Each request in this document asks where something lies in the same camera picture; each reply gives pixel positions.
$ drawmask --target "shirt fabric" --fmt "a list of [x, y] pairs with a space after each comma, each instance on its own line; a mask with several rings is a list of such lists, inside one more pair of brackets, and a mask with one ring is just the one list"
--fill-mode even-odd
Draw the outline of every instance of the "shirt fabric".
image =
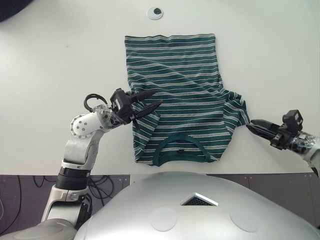
[[161, 166], [168, 161], [219, 160], [234, 129], [249, 123], [241, 95], [224, 88], [214, 34], [125, 37], [132, 92], [159, 92], [133, 109], [163, 100], [133, 126], [135, 161]]

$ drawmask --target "striped t-shirt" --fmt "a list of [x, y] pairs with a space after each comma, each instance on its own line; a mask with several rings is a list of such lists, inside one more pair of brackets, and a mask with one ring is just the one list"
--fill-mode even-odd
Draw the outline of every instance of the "striped t-shirt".
[[125, 37], [132, 92], [159, 92], [134, 109], [163, 100], [133, 126], [137, 163], [219, 160], [234, 129], [249, 123], [241, 95], [224, 89], [214, 34]]

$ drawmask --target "table surface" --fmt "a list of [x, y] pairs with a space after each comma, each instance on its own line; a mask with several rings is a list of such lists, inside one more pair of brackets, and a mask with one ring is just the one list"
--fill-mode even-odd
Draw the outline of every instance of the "table surface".
[[[146, 11], [160, 7], [163, 17]], [[72, 118], [83, 100], [129, 90], [124, 36], [214, 33], [225, 88], [251, 119], [282, 123], [299, 109], [304, 130], [320, 134], [318, 0], [35, 0], [0, 23], [0, 174], [56, 175]], [[93, 174], [187, 171], [211, 174], [309, 172], [245, 126], [220, 161], [134, 162], [131, 125], [100, 141]]]

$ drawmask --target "black clamp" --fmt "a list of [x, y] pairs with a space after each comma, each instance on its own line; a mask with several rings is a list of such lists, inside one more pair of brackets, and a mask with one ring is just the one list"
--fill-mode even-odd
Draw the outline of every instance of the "black clamp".
[[299, 110], [290, 110], [282, 117], [281, 126], [265, 120], [252, 120], [246, 127], [255, 135], [270, 141], [270, 145], [282, 150], [287, 149], [293, 138], [299, 135], [303, 118]]
[[139, 112], [133, 110], [132, 103], [143, 101], [157, 92], [158, 90], [156, 89], [149, 89], [129, 95], [121, 88], [118, 88], [110, 98], [111, 110], [126, 124], [129, 124], [132, 121], [135, 127], [139, 129], [137, 120], [152, 113], [163, 101], [160, 100], [149, 104]]

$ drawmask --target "dark floor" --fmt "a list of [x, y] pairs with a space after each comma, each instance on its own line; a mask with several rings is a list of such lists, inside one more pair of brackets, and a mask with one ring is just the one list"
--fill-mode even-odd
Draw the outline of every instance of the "dark floor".
[[[314, 226], [320, 225], [320, 181], [313, 173], [294, 174], [237, 174], [213, 175], [239, 183], [280, 206], [304, 218]], [[32, 176], [20, 176], [21, 210], [12, 226], [5, 232], [10, 233], [32, 227], [41, 221], [43, 211], [55, 181], [55, 176], [47, 176], [42, 187], [37, 187]], [[38, 185], [43, 177], [37, 176]], [[112, 175], [102, 187], [111, 197], [130, 184], [129, 175]], [[0, 219], [0, 233], [15, 219], [20, 204], [20, 188], [15, 175], [0, 175], [0, 199], [3, 202], [3, 217]], [[93, 213], [102, 207], [100, 199], [93, 197]]]

